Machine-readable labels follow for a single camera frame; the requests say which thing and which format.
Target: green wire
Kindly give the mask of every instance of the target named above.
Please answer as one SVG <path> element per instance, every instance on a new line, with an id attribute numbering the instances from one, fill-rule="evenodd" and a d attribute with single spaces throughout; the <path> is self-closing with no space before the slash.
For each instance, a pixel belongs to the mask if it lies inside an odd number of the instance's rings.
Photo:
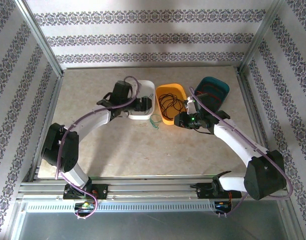
<path id="1" fill-rule="evenodd" d="M 152 120 L 152 117 L 153 116 L 159 116 L 161 118 L 161 120 L 159 121 L 153 121 Z M 152 124 L 152 126 L 155 128 L 155 129 L 159 129 L 159 123 L 162 122 L 162 117 L 159 115 L 159 114 L 152 114 L 150 117 L 149 117 L 149 121 L 150 123 Z"/>

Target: patterned wallpaper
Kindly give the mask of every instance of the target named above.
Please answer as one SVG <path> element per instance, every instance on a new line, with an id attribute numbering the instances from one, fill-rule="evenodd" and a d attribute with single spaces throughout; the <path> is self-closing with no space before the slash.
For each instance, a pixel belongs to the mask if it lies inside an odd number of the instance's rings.
<path id="1" fill-rule="evenodd" d="M 246 77 L 270 149 L 284 156 L 291 201 L 306 239 L 306 1 L 286 1 Z"/>
<path id="2" fill-rule="evenodd" d="M 27 2 L 65 69 L 238 66 L 272 0 Z"/>
<path id="3" fill-rule="evenodd" d="M 0 239 L 37 151 L 57 76 L 13 0 L 0 0 Z"/>

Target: wall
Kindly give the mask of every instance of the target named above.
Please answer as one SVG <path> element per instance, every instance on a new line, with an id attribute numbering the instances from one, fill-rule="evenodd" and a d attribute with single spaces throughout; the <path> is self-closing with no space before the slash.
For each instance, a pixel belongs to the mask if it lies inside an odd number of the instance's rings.
<path id="1" fill-rule="evenodd" d="M 27 175 L 57 76 L 12 0 L 0 0 L 0 239 Z"/>
<path id="2" fill-rule="evenodd" d="M 306 0 L 283 3 L 246 77 L 268 146 L 284 156 L 306 238 Z"/>
<path id="3" fill-rule="evenodd" d="M 272 0 L 27 0 L 61 66 L 238 66 Z"/>

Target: marble tabletop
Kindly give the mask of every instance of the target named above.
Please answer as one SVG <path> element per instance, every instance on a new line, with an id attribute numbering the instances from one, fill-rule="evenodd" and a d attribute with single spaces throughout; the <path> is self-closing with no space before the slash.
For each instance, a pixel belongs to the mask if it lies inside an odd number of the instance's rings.
<path id="1" fill-rule="evenodd" d="M 150 80 L 158 87 L 181 84 L 187 95 L 204 77 L 214 77 L 230 87 L 221 106 L 236 125 L 254 139 L 253 130 L 232 66 L 98 68 L 66 70 L 53 123 L 70 125 L 88 113 L 118 80 L 126 76 Z M 157 104 L 154 113 L 159 114 Z M 223 171 L 244 172 L 242 160 L 222 140 L 174 125 L 118 117 L 86 136 L 79 145 L 78 163 L 91 177 L 205 175 Z M 54 178 L 55 167 L 42 160 L 38 177 Z"/>

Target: white arm segment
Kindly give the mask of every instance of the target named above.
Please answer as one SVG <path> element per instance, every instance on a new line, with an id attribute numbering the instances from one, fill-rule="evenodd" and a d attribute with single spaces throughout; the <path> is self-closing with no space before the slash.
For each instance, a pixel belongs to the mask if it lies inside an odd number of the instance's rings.
<path id="1" fill-rule="evenodd" d="M 232 119 L 225 119 L 225 121 L 243 134 Z M 241 158 L 246 167 L 253 157 L 261 157 L 261 155 L 257 151 L 254 151 L 253 148 L 249 146 L 236 132 L 228 129 L 225 123 L 219 122 L 214 125 L 214 135 L 219 139 L 222 139 Z M 243 135 L 263 153 L 268 151 L 265 147 L 257 144 L 245 134 Z"/>
<path id="2" fill-rule="evenodd" d="M 225 119 L 225 121 L 243 134 L 232 119 Z M 261 155 L 257 151 L 254 151 L 253 148 L 249 146 L 237 133 L 228 129 L 225 123 L 219 122 L 214 125 L 214 135 L 222 139 L 241 158 L 246 167 L 253 157 L 261 157 Z M 243 135 L 263 153 L 268 151 L 265 147 L 257 144 L 245 134 Z M 229 172 L 220 176 L 219 182 L 221 183 L 222 188 L 226 191 L 235 190 L 247 192 L 244 187 L 244 176 L 245 173 Z"/>
<path id="3" fill-rule="evenodd" d="M 102 109 L 104 106 L 97 105 L 94 111 Z M 79 124 L 71 129 L 71 132 L 75 131 L 78 134 L 78 141 L 81 142 L 92 130 L 107 124 L 110 121 L 111 112 L 109 110 L 99 111 L 89 117 L 85 118 Z M 83 172 L 78 163 L 72 170 L 64 173 L 64 176 L 74 185 L 83 188 L 89 180 L 88 175 Z"/>

